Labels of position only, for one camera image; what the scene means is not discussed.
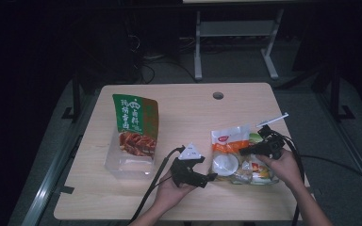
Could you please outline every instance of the dark background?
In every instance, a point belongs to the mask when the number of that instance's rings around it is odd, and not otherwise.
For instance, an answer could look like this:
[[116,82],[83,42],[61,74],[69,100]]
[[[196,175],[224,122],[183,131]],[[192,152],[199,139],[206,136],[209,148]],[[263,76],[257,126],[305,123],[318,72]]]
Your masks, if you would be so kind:
[[[116,1],[84,3],[116,6]],[[129,51],[128,32],[140,35],[146,50],[161,48],[174,57],[178,37],[194,36],[191,11],[156,16],[139,11],[132,23],[124,23],[127,14],[117,10],[62,10],[77,4],[0,1],[0,225],[8,223],[58,98],[75,73],[86,91],[132,83],[140,56]],[[287,8],[280,28],[280,39],[302,41],[296,70],[335,59],[362,98],[362,1],[314,9]],[[206,16],[219,13],[230,15],[216,9]]]

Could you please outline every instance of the hand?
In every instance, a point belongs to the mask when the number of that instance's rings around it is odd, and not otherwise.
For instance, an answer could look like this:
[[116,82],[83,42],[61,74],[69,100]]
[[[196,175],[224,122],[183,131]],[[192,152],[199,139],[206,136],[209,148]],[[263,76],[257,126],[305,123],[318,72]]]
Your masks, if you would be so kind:
[[179,204],[188,193],[196,188],[196,186],[183,184],[178,187],[173,182],[171,176],[172,173],[167,171],[167,173],[160,178],[160,184],[153,204],[153,206],[156,206],[164,212]]
[[281,154],[278,160],[260,154],[257,154],[256,157],[266,163],[289,188],[296,183],[302,183],[301,174],[292,152],[282,149]]

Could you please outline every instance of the wooden table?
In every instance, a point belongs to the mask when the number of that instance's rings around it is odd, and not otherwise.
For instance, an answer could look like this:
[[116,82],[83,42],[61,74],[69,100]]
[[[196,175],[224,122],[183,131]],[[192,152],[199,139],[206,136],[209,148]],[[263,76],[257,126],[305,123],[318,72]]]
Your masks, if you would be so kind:
[[[214,92],[221,92],[223,99],[214,99]],[[65,183],[74,191],[62,192],[58,200],[54,213],[58,219],[130,219],[151,183],[151,180],[117,180],[104,167],[116,128],[113,93],[157,100],[156,170],[171,150],[193,142],[206,157],[194,170],[206,174],[212,160],[210,131],[249,123],[255,132],[257,123],[282,114],[272,88],[265,83],[106,86]],[[283,120],[272,123],[271,129],[289,136]],[[155,195],[156,191],[152,192],[144,210],[152,204]],[[296,201],[283,182],[272,186],[210,182],[206,188],[198,187],[191,192],[162,219],[292,220],[295,207]]]

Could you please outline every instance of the grey floor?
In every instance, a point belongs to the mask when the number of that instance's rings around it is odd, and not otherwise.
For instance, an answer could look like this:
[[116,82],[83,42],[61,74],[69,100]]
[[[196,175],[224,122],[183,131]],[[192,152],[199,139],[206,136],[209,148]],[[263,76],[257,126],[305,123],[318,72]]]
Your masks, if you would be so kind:
[[[269,78],[259,49],[263,42],[252,41],[243,48],[223,48],[218,53],[203,53],[203,80],[201,83],[265,82],[272,86],[284,84],[299,72],[292,72],[292,64],[299,48],[299,42],[278,41],[271,57],[280,78]],[[194,83],[193,53],[182,54],[174,63],[170,58],[161,58],[146,65],[155,71],[152,84]],[[145,80],[153,71],[142,68]],[[323,94],[310,89],[314,77],[287,90],[275,90],[274,94],[286,118],[290,134],[301,154],[316,155],[337,161],[352,168],[362,168],[362,102],[352,85],[341,81],[340,103],[347,105],[354,113],[354,120],[336,123],[327,110],[329,90]],[[55,155],[68,148],[69,140],[82,135],[93,110],[99,89],[94,95],[82,95],[82,115],[76,123],[61,118],[66,107],[72,106],[71,83],[61,95],[53,112],[35,159],[32,171],[25,184],[21,198],[13,211],[9,225],[21,225]],[[304,169],[318,203],[335,225],[362,225],[362,178],[338,165],[313,158],[304,158]],[[62,221],[55,219],[59,190],[64,185],[72,164],[69,160],[60,174],[58,184],[50,192],[49,202],[41,214],[39,225],[125,225],[121,221]],[[159,222],[157,225],[175,225],[181,222]],[[193,222],[193,225],[241,225],[241,222]],[[256,222],[256,225],[290,225],[290,222]]]

